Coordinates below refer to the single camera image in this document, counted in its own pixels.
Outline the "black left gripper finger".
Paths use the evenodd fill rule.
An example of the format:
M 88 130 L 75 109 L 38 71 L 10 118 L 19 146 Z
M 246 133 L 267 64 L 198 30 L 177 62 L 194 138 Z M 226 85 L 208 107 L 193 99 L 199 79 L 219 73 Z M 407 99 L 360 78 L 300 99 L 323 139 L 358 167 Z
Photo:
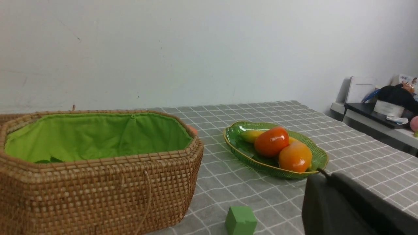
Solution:
M 416 235 L 417 218 L 343 173 L 310 175 L 302 205 L 306 235 Z

